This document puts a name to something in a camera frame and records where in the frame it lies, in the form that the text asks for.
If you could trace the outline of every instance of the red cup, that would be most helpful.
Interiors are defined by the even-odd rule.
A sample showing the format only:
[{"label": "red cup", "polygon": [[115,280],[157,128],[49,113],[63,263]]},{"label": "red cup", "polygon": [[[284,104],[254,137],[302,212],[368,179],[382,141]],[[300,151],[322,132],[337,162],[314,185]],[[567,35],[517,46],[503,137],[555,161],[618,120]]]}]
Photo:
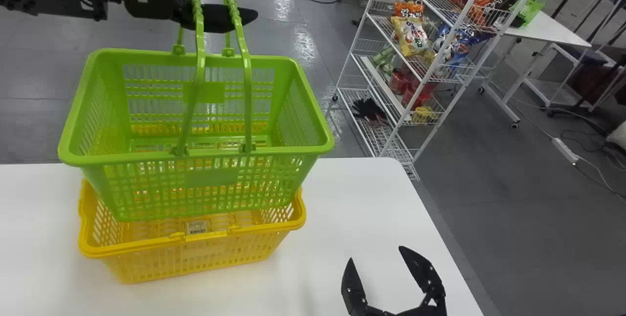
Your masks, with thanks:
[{"label": "red cup", "polygon": [[411,83],[401,73],[395,71],[389,80],[389,88],[396,95],[402,95]]},{"label": "red cup", "polygon": [[[418,98],[416,98],[413,106],[411,106],[411,110],[415,111],[417,107],[421,107],[425,101],[429,100],[432,97],[432,91],[434,91],[435,87],[437,87],[437,84],[434,82],[429,82],[425,84],[422,88],[422,92],[420,93],[420,95],[418,95]],[[403,107],[406,107],[406,105],[409,104],[411,98],[413,98],[413,95],[415,94],[415,90],[417,90],[417,88],[413,86],[409,86],[406,88],[406,91],[402,96]]]}]

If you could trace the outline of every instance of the concrete floor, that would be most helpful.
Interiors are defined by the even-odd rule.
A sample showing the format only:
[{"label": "concrete floor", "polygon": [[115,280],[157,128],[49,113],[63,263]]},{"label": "concrete floor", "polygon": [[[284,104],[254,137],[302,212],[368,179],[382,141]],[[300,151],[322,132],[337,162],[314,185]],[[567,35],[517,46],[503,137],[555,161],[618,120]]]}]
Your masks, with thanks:
[{"label": "concrete floor", "polygon": [[[335,134],[330,155],[363,156],[347,111],[329,101],[356,30],[349,20],[362,10],[307,0],[237,1],[260,13],[245,28],[252,53],[288,55],[303,66]],[[555,1],[546,6],[548,13]],[[570,1],[559,21],[570,21],[585,2]],[[608,6],[601,4],[601,9]],[[624,18],[621,11],[615,24]],[[115,4],[107,22],[0,10],[0,26],[0,163],[58,160],[56,145],[90,51],[169,50],[175,35],[173,23],[132,19]],[[585,30],[581,35],[586,37]],[[207,35],[206,42],[211,51],[223,46],[219,35]],[[509,65],[499,69],[498,84],[507,86],[504,80],[514,78],[540,47],[523,42],[516,48]],[[470,86],[416,162],[422,178],[416,188],[483,312],[626,312],[626,204],[568,165],[528,122],[509,129],[509,120],[477,88],[478,83]],[[522,92],[516,97],[530,101]],[[539,110],[519,108],[553,135],[563,129],[590,131],[573,118],[549,119]],[[585,137],[581,141],[592,146]],[[605,157],[568,144],[597,164],[614,189],[626,193],[623,173]],[[582,169],[595,175],[590,167]]]}]

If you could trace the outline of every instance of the white tabletop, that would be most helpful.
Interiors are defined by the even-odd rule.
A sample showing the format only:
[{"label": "white tabletop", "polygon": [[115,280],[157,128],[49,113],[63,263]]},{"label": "white tabletop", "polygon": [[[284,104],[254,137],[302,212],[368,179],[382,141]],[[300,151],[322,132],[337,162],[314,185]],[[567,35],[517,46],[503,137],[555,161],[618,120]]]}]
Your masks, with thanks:
[{"label": "white tabletop", "polygon": [[304,184],[307,222],[268,260],[121,285],[78,251],[80,170],[0,166],[3,315],[348,316],[340,294],[353,256],[371,305],[417,307],[423,294],[398,245],[428,258],[448,314],[482,315],[402,166],[390,158],[323,158]]},{"label": "white tabletop", "polygon": [[591,44],[579,37],[568,28],[550,18],[546,13],[540,11],[528,25],[515,28],[510,27],[505,31],[507,36],[530,38],[531,40],[555,42],[572,46],[589,48]]}]

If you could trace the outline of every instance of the basket handle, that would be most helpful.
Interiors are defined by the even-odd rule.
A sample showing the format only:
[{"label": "basket handle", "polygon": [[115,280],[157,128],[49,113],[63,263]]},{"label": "basket handle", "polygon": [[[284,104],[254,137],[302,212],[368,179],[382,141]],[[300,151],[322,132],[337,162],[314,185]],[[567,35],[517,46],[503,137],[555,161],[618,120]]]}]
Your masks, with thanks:
[{"label": "basket handle", "polygon": [[[180,133],[179,142],[174,148],[176,156],[183,156],[186,153],[186,140],[191,132],[192,118],[194,117],[194,109],[198,102],[198,94],[205,82],[205,64],[206,51],[204,49],[204,17],[202,16],[202,6],[200,0],[192,0],[194,6],[194,20],[196,22],[195,40],[196,40],[196,69],[194,76],[193,89],[187,100],[185,117],[183,118],[183,129]],[[182,47],[183,42],[183,26],[179,27],[178,45],[174,45],[172,52],[174,54],[184,54],[185,49]]]},{"label": "basket handle", "polygon": [[[244,28],[239,17],[239,9],[235,0],[224,0],[224,4],[228,6],[230,19],[235,26],[235,35],[237,36],[237,44],[239,44],[239,52],[241,60],[244,64],[244,132],[245,141],[239,148],[242,153],[251,153],[255,149],[252,143],[252,62],[250,60],[250,52],[244,38]],[[225,57],[234,57],[235,50],[230,48],[230,32],[226,33],[226,47],[222,52]]]}]

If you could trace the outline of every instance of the green container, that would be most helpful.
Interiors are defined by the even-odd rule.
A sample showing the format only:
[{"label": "green container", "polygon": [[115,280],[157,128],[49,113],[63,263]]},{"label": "green container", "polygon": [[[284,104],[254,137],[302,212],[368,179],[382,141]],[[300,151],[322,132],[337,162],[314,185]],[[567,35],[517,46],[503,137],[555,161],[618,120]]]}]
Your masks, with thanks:
[{"label": "green container", "polygon": [[80,167],[118,222],[284,206],[334,145],[302,68],[250,56],[235,0],[240,55],[94,51],[67,118],[59,158]]},{"label": "green container", "polygon": [[[528,0],[526,1],[526,5],[522,8],[517,14],[518,17],[521,17],[524,20],[524,24],[522,26],[528,25],[529,22],[533,21],[536,15],[543,9],[548,0]],[[517,3],[515,3],[509,10],[514,10]]]}]

